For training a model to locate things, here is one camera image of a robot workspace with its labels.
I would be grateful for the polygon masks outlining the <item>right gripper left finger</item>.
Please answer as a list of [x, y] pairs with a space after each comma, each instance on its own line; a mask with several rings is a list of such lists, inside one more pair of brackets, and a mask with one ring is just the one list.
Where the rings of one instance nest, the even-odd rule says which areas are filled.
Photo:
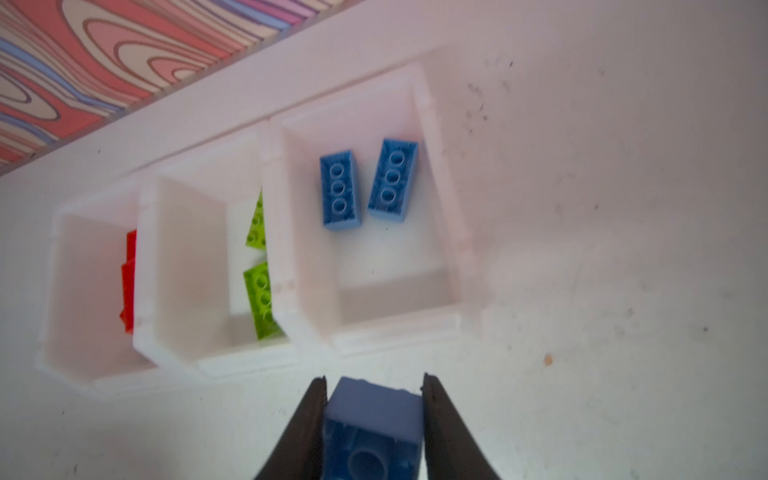
[[326, 405], [326, 378], [314, 378], [255, 480], [321, 478]]

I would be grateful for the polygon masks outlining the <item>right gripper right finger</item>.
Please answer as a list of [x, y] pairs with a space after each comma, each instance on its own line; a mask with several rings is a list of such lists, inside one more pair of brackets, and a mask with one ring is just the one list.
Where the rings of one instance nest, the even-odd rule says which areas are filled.
[[422, 399], [428, 478], [499, 480], [437, 376], [424, 374]]

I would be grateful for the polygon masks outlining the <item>blue lego brick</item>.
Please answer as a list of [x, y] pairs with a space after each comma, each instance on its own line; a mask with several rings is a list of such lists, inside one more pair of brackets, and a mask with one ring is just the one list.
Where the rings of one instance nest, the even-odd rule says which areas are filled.
[[342, 231], [362, 225], [357, 161], [351, 150], [320, 158], [323, 225]]
[[421, 396], [339, 380], [323, 415], [323, 479], [416, 479], [424, 439]]
[[383, 140], [367, 204], [372, 216], [400, 223], [405, 220], [418, 156], [417, 142]]

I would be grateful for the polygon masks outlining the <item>green lego brick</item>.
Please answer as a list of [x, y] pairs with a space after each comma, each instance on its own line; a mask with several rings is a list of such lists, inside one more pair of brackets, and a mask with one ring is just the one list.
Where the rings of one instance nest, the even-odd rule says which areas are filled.
[[258, 340], [277, 338], [283, 332], [272, 314], [268, 263], [262, 262], [243, 272], [249, 305]]
[[263, 191], [260, 191], [259, 193], [245, 245], [262, 251], [266, 250], [266, 235], [263, 217]]

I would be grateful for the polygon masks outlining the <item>blue lego brick top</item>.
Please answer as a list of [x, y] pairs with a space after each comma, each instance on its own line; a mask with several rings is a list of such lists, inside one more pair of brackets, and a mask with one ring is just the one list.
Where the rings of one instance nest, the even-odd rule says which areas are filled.
[[323, 225], [342, 231], [362, 225], [357, 161], [351, 150], [320, 158]]

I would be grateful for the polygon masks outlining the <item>red lego brick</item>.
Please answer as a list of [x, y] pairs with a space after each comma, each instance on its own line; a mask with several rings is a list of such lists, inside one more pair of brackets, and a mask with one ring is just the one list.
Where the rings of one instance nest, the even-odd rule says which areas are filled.
[[126, 262], [121, 266], [123, 310], [120, 318], [125, 332], [132, 334], [134, 330], [134, 294], [135, 294], [135, 260], [137, 248], [137, 231], [126, 235]]

